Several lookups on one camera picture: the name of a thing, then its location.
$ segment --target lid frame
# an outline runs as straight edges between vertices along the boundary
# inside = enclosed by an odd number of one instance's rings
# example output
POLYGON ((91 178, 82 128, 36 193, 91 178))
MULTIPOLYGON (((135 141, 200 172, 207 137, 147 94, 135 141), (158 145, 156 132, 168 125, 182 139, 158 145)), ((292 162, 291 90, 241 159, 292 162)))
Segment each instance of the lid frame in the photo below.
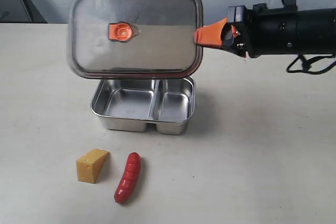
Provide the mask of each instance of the lid frame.
MULTIPOLYGON (((185 70, 179 72, 87 72, 75 59, 74 34, 76 7, 82 0, 76 0, 72 5, 68 23, 67 60, 70 68, 79 76, 86 79, 180 79, 193 74, 203 59, 203 47, 195 45, 194 62, 185 70)), ((196 6, 196 28, 203 26, 203 5, 201 0, 193 0, 196 6)))

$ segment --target table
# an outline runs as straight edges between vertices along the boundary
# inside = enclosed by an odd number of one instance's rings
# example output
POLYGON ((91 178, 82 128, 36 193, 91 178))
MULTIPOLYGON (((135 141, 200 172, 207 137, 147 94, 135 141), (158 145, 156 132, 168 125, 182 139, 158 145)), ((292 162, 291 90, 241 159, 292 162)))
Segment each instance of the table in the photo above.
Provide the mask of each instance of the table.
POLYGON ((109 131, 89 107, 98 81, 67 66, 66 30, 0 24, 0 223, 336 222, 335 70, 205 49, 184 135, 109 131), (78 182, 93 148, 111 158, 97 184, 78 182), (133 151, 143 169, 120 206, 133 151))

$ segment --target transparent lid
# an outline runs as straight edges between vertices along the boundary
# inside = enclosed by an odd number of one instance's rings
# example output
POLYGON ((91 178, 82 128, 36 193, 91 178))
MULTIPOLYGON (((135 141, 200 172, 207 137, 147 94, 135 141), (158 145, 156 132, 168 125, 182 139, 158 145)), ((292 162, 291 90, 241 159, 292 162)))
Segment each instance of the transparent lid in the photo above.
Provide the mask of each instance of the transparent lid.
POLYGON ((77 0, 68 62, 93 79, 182 78, 201 63, 201 0, 77 0))

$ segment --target orange valve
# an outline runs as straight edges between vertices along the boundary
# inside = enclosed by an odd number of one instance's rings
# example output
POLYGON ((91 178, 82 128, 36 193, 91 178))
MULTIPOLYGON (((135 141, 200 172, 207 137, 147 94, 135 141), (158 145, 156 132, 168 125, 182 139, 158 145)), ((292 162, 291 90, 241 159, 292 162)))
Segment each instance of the orange valve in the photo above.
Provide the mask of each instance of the orange valve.
POLYGON ((119 22, 109 25, 109 39, 125 42, 133 37, 133 29, 130 24, 119 22))

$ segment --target red sausage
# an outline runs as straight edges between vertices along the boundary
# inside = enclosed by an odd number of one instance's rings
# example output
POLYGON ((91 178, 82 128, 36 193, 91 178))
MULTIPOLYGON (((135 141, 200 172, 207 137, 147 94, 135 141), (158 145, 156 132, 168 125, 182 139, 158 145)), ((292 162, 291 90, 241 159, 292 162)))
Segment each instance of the red sausage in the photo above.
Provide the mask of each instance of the red sausage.
POLYGON ((124 203, 128 200, 137 184, 141 168, 141 160, 138 153, 131 153, 126 162, 124 174, 120 180, 119 186, 114 193, 114 199, 117 203, 124 203))

